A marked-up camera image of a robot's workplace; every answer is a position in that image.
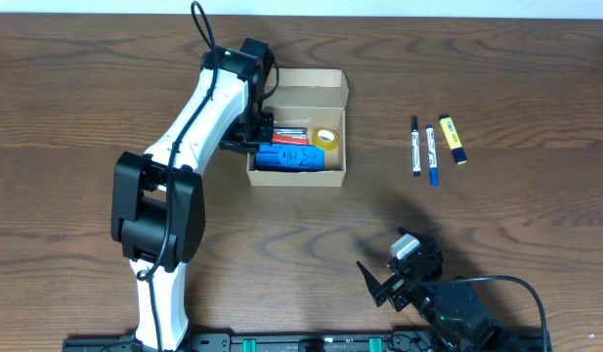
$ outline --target blue case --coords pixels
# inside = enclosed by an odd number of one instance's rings
[[[323,171],[324,151],[314,146],[262,145],[255,168],[263,171]]]

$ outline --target table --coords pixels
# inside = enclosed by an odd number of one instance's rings
[[[348,158],[341,189],[294,189],[251,188],[243,155],[214,155],[187,277],[194,330],[423,327],[413,309],[375,308],[355,265],[386,279],[402,226],[438,239],[447,278],[531,283],[556,350],[603,351],[603,22],[211,22],[220,45],[254,36],[281,66],[342,68]],[[109,235],[113,166],[175,119],[205,49],[190,16],[0,15],[0,351],[138,324]],[[411,175],[409,117],[446,112],[469,161],[454,165],[439,132],[434,189],[426,162]],[[511,327],[538,327],[521,287],[480,292]]]

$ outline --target red object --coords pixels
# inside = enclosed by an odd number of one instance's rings
[[[273,135],[273,143],[291,144],[291,145],[297,145],[297,146],[307,146],[310,144],[310,142],[308,140],[282,136],[277,133]]]

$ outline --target cardboard box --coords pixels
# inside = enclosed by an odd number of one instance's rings
[[[266,90],[275,86],[271,71]],[[308,139],[318,127],[338,132],[338,147],[324,153],[325,171],[277,172],[255,169],[255,155],[249,155],[246,173],[251,186],[341,187],[347,172],[345,116],[349,88],[340,69],[281,68],[280,86],[264,102],[264,110],[275,116],[276,127],[306,127]]]

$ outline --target marker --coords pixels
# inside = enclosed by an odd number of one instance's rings
[[[429,178],[431,186],[438,186],[438,158],[436,156],[436,140],[434,126],[427,125],[427,149],[429,150]]]
[[[442,130],[445,132],[445,137],[447,138],[447,143],[449,143],[449,148],[451,148],[453,160],[455,160],[455,163],[458,165],[463,164],[468,159],[466,158],[464,148],[461,146],[461,142],[459,141],[459,136],[457,136],[457,130],[455,130],[453,120],[448,115],[442,115],[440,116],[440,125],[442,126]]]
[[[411,169],[414,176],[420,176],[420,140],[418,138],[418,117],[411,117]]]

